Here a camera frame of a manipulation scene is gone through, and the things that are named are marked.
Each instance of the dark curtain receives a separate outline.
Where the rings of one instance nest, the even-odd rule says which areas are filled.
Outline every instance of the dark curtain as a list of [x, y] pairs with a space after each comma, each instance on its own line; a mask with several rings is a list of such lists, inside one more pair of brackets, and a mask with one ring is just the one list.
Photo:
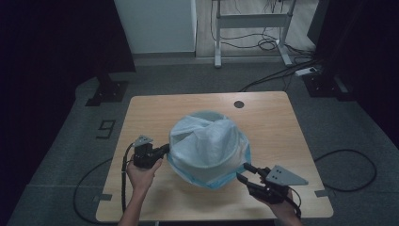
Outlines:
[[56, 138], [76, 87], [134, 72], [113, 0], [0, 2], [1, 225]]
[[[357, 7], [360, 14], [346, 33]], [[330, 80], [339, 76], [352, 97], [399, 148], [399, 2], [330, 0], [316, 47]], [[332, 57], [334, 50], [338, 53]]]

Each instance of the wire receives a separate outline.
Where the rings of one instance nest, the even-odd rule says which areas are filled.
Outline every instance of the wire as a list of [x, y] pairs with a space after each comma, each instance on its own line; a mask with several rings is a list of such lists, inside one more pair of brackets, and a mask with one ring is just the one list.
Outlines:
[[130, 151], [130, 149], [132, 148], [133, 143], [131, 143], [125, 152], [125, 155], [123, 156], [123, 162], [122, 162], [122, 169], [121, 169], [121, 175], [122, 175], [122, 188], [121, 188], [121, 204], [122, 204], [122, 211], [124, 213], [124, 211], [126, 210], [126, 166], [127, 166], [127, 155]]
[[294, 74], [295, 71], [300, 70], [302, 68], [309, 67], [310, 65], [316, 64], [318, 62], [319, 62], [318, 60], [310, 60], [310, 61], [307, 61], [307, 62], [304, 62], [304, 63], [297, 64], [297, 65], [295, 65], [292, 68], [287, 68], [287, 69], [281, 70], [279, 72], [269, 74], [268, 76], [266, 76], [264, 78], [261, 78], [259, 80], [256, 80], [256, 81], [252, 82], [252, 83], [249, 83], [248, 85], [246, 85], [242, 89], [238, 90], [238, 92], [245, 92], [245, 91], [247, 91], [247, 89], [249, 89], [252, 86], [255, 86], [255, 85], [267, 82], [267, 81], [271, 81], [271, 80], [274, 80], [274, 79], [277, 79], [277, 78], [283, 78], [283, 77], [286, 77], [286, 76], [290, 76], [290, 75]]
[[301, 200], [301, 198], [300, 198], [298, 192], [297, 192], [295, 189], [293, 189], [292, 187], [290, 187], [290, 188], [291, 188], [291, 190], [294, 191], [294, 193], [295, 193], [295, 194], [297, 195], [297, 197], [299, 198], [299, 205], [298, 205], [298, 207], [300, 207], [300, 205], [302, 204], [302, 200]]
[[238, 11], [238, 13], [240, 13], [240, 14], [241, 14], [241, 11], [240, 11], [240, 9], [238, 9], [238, 7], [237, 7], [237, 0], [234, 0], [234, 4], [235, 4], [235, 9]]
[[343, 188], [338, 188], [338, 187], [334, 187], [334, 186], [331, 186], [331, 185], [328, 185], [328, 184], [323, 183], [324, 186], [326, 186], [326, 187], [328, 187], [328, 188], [331, 188], [331, 189], [333, 189], [333, 190], [337, 190], [337, 191], [342, 191], [342, 192], [354, 192], [354, 191], [362, 190], [363, 188], [369, 186], [372, 182], [375, 181], [375, 178], [376, 178], [376, 175], [377, 175], [377, 170], [376, 170], [375, 163], [374, 163], [366, 154], [361, 153], [361, 152], [356, 151], [356, 150], [352, 150], [352, 149], [340, 149], [340, 150], [336, 150], [336, 151], [333, 151], [333, 152], [331, 152], [331, 153], [323, 154], [322, 156], [320, 156], [320, 157], [318, 157], [318, 158], [315, 158], [315, 159], [314, 159], [314, 162], [317, 162], [317, 161], [319, 161], [320, 159], [323, 159], [323, 158], [325, 158], [325, 157], [327, 157], [327, 156], [329, 156], [329, 155], [332, 155], [332, 154], [334, 154], [334, 153], [341, 153], [341, 152], [357, 153], [357, 154], [363, 156], [363, 157], [373, 166], [374, 175], [373, 175], [373, 177], [372, 177], [367, 183], [365, 183], [364, 185], [359, 186], [359, 187], [357, 187], [357, 188], [353, 188], [353, 189], [343, 189]]
[[288, 198], [287, 196], [284, 196], [284, 200], [287, 201], [288, 203], [290, 203], [290, 204], [294, 207], [296, 216], [297, 216], [299, 219], [301, 219], [302, 211], [300, 211], [299, 206], [298, 206], [293, 200], [291, 200], [290, 198]]
[[[288, 87], [289, 87], [290, 84], [291, 84], [291, 80], [293, 79], [293, 77], [291, 76], [291, 75], [293, 75], [293, 74], [294, 74], [294, 73], [289, 73], [289, 74], [285, 73], [284, 76], [281, 78], [281, 79], [282, 79], [282, 82], [284, 83], [284, 87], [282, 88], [283, 91], [287, 92]], [[288, 75], [290, 75], [290, 76], [289, 76], [288, 83], [286, 83], [286, 82], [285, 82], [285, 77], [288, 76]]]
[[88, 173], [86, 173], [85, 176], [83, 176], [82, 179], [79, 181], [79, 183], [76, 185], [75, 190], [73, 191], [73, 210], [74, 210], [74, 212], [76, 213], [76, 215], [77, 215], [80, 219], [84, 220], [85, 222], [92, 223], [92, 224], [101, 224], [101, 225], [116, 225], [116, 223], [105, 223], [105, 222], [94, 221], [94, 220], [91, 220], [91, 219], [89, 219], [89, 218], [85, 218], [85, 217], [79, 212], [79, 210], [77, 209], [77, 205], [76, 205], [76, 194], [77, 194], [77, 190], [78, 190], [79, 186], [82, 184], [82, 182], [83, 182], [94, 170], [96, 170], [97, 168], [99, 168], [100, 166], [102, 166], [103, 164], [105, 164], [105, 163], [107, 163], [107, 162], [109, 162], [109, 161], [111, 161], [111, 160], [112, 160], [112, 158], [106, 159], [104, 162], [100, 163], [99, 165], [97, 165], [96, 167], [94, 167], [93, 169], [91, 169]]
[[[274, 7], [276, 6], [277, 0], [275, 0], [274, 5], [273, 5], [273, 3], [270, 3], [270, 0], [269, 0], [268, 2], [266, 2], [266, 5], [264, 6], [263, 11], [265, 11], [265, 9], [267, 8], [268, 3], [272, 6], [272, 13], [274, 13]], [[283, 7], [283, 5], [284, 5], [284, 1], [281, 0], [281, 9], [280, 9], [280, 13], [282, 13], [282, 7]], [[241, 11], [240, 11], [240, 10], [238, 9], [238, 7], [237, 7], [237, 2], [236, 2], [236, 0], [235, 0], [235, 8], [236, 8], [236, 10], [237, 10], [238, 12], [240, 12], [240, 14], [241, 14]], [[211, 3], [211, 36], [212, 36], [212, 39], [213, 39], [213, 40], [216, 40], [216, 38], [215, 38], [215, 36], [214, 36], [213, 23], [212, 23], [212, 21], [213, 21], [213, 14], [214, 14], [214, 4], [213, 4], [213, 2], [212, 2], [212, 3]], [[225, 42], [225, 41], [221, 41], [220, 43], [221, 43], [221, 44], [226, 44], [226, 45], [232, 46], [232, 47], [234, 47], [234, 48], [238, 48], [238, 49], [251, 49], [251, 48], [257, 48], [257, 47], [259, 47], [261, 50], [264, 50], [264, 51], [272, 51], [272, 50], [274, 50], [274, 49], [277, 48], [277, 44], [276, 44], [276, 40], [277, 40], [277, 39], [274, 38], [274, 37], [272, 37], [272, 36], [266, 35], [266, 34], [265, 34], [266, 31], [267, 31], [266, 28], [264, 28], [262, 34], [253, 33], [253, 34], [249, 34], [249, 35], [245, 35], [245, 36], [239, 36], [239, 37], [233, 37], [233, 38], [225, 38], [225, 37], [220, 36], [220, 39], [221, 39], [221, 40], [238, 40], [238, 39], [243, 39], [243, 38], [247, 38], [247, 37], [251, 37], [251, 36], [262, 36], [262, 39], [259, 40], [259, 41], [258, 41], [258, 44], [256, 44], [256, 45], [251, 45], [251, 46], [237, 46], [237, 45], [234, 45], [234, 44]], [[265, 45], [265, 44], [269, 44], [269, 45], [271, 45], [271, 47], [270, 47], [270, 48], [265, 48], [265, 47], [263, 47], [263, 45]], [[311, 50], [300, 50], [300, 49], [296, 49], [296, 48], [294, 48], [293, 46], [291, 46], [291, 45], [289, 45], [289, 44], [287, 44], [287, 43], [284, 43], [284, 45], [288, 48], [288, 50], [289, 50], [290, 52], [294, 52], [294, 53], [297, 53], [297, 54], [300, 54], [300, 55], [312, 57], [312, 56], [314, 55], [314, 53], [315, 53], [314, 51], [311, 51]]]
[[294, 57], [294, 63], [295, 63], [295, 64], [299, 64], [299, 63], [296, 61], [296, 60], [299, 59], [299, 58], [308, 58], [308, 59], [311, 59], [311, 56], [295, 56], [295, 57]]

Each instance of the metal rack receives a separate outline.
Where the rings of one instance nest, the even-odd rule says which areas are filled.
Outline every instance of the metal rack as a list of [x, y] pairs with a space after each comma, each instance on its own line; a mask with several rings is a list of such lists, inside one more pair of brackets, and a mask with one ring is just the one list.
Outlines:
[[216, 11], [216, 41], [215, 41], [215, 67], [222, 66], [221, 50], [220, 50], [220, 29], [223, 28], [251, 28], [251, 27], [280, 27], [282, 28], [281, 37], [276, 40], [279, 48], [279, 53], [284, 61], [284, 64], [289, 67], [293, 65], [285, 46], [285, 39], [287, 37], [288, 28], [290, 27], [291, 19], [293, 18], [293, 11], [296, 0], [293, 0], [287, 13], [276, 14], [252, 14], [252, 15], [222, 15], [220, 13], [220, 1], [217, 1]]

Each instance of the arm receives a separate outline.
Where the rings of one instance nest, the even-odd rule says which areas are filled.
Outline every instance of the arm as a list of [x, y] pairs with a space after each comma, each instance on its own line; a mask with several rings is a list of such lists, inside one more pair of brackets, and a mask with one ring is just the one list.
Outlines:
[[133, 161], [127, 166], [127, 174], [133, 187], [132, 198], [126, 206], [126, 210], [120, 219], [119, 226], [136, 226], [140, 217], [141, 206], [146, 198], [147, 191], [152, 185], [156, 170], [161, 167], [162, 159], [158, 159], [151, 169], [140, 169], [133, 165]]
[[[292, 193], [291, 189], [288, 193], [288, 197], [290, 199], [293, 198], [293, 193]], [[258, 201], [263, 202], [264, 204], [269, 206], [270, 209], [273, 211], [273, 214], [275, 214], [276, 218], [278, 218], [282, 222], [282, 225], [284, 225], [284, 226], [302, 226], [300, 219], [296, 217], [294, 207], [287, 201], [284, 201], [279, 204], [270, 204], [268, 202], [264, 202], [261, 200], [258, 200]]]

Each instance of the power strip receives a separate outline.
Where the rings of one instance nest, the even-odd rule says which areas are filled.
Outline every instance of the power strip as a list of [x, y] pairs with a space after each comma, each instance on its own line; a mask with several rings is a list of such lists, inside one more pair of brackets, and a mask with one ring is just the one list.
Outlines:
[[303, 76], [303, 75], [308, 75], [308, 74], [312, 74], [312, 73], [317, 73], [317, 70], [313, 67], [311, 68], [307, 68], [307, 69], [302, 69], [302, 70], [298, 70], [295, 72], [296, 76]]

